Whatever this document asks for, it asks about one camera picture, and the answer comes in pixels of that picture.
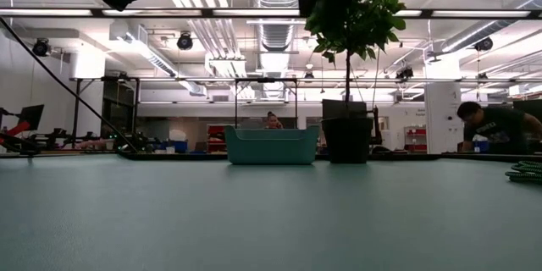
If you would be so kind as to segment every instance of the green coiled cable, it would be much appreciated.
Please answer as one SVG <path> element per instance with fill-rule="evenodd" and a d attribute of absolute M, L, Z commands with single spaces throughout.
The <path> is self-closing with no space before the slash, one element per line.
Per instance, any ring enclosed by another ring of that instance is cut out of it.
<path fill-rule="evenodd" d="M 536 182 L 542 183 L 542 163 L 533 161 L 520 161 L 513 165 L 516 172 L 506 172 L 512 182 Z"/>

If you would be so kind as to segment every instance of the man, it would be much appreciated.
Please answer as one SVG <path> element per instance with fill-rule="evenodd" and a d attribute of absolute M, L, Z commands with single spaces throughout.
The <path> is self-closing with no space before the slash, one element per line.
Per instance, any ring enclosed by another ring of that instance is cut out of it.
<path fill-rule="evenodd" d="M 463 151 L 473 150 L 473 138 L 488 138 L 489 153 L 528 154 L 528 144 L 523 134 L 529 130 L 542 136 L 542 124 L 532 115 L 506 108 L 482 108 L 476 102 L 464 102 L 457 109 L 465 123 Z"/>

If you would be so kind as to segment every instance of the pillar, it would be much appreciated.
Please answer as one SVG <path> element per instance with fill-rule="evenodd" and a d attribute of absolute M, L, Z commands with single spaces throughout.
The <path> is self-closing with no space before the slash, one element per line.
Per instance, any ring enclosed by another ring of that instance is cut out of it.
<path fill-rule="evenodd" d="M 305 115 L 297 116 L 297 129 L 305 130 L 307 128 L 307 117 Z"/>
<path fill-rule="evenodd" d="M 95 50 L 81 51 L 71 54 L 72 77 L 100 78 L 105 75 L 105 54 Z M 103 82 L 89 81 L 81 83 L 81 99 L 88 102 L 99 114 L 102 114 Z M 79 104 L 77 116 L 77 136 L 84 136 L 88 131 L 100 135 L 102 121 L 82 103 Z"/>
<path fill-rule="evenodd" d="M 440 57 L 439 62 L 425 65 L 425 77 L 460 79 L 459 59 L 455 54 Z M 428 153 L 457 152 L 463 140 L 462 121 L 456 115 L 461 104 L 459 82 L 437 82 L 425 85 L 425 118 Z"/>

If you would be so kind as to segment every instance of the woman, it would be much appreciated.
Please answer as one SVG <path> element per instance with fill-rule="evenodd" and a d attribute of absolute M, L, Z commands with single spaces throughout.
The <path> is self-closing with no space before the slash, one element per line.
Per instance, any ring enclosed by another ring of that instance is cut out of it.
<path fill-rule="evenodd" d="M 279 118 L 272 113 L 271 111 L 268 112 L 268 125 L 265 127 L 266 129 L 283 129 L 284 127 L 279 121 Z"/>

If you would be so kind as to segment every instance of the black monitor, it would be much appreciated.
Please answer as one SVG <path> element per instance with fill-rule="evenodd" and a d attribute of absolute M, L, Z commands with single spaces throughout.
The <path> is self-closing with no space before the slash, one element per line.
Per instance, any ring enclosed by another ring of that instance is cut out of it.
<path fill-rule="evenodd" d="M 30 127 L 26 131 L 37 130 L 40 126 L 41 115 L 43 114 L 44 105 L 25 107 L 20 112 L 19 124 L 27 122 Z"/>

